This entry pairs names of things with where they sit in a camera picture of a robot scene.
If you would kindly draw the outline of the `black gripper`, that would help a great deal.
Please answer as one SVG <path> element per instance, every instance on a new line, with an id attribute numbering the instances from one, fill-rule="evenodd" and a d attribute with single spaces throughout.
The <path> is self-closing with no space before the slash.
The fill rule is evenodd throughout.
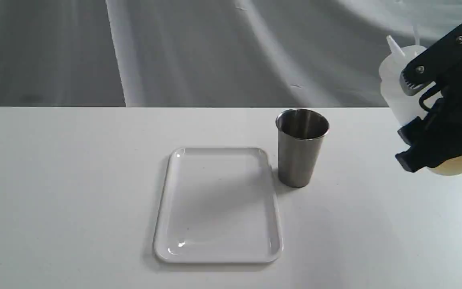
<path id="1" fill-rule="evenodd" d="M 462 155 L 462 24 L 409 61 L 399 77 L 407 96 L 433 81 L 419 98 L 425 119 L 416 117 L 397 132 L 409 148 L 395 158 L 407 172 Z"/>

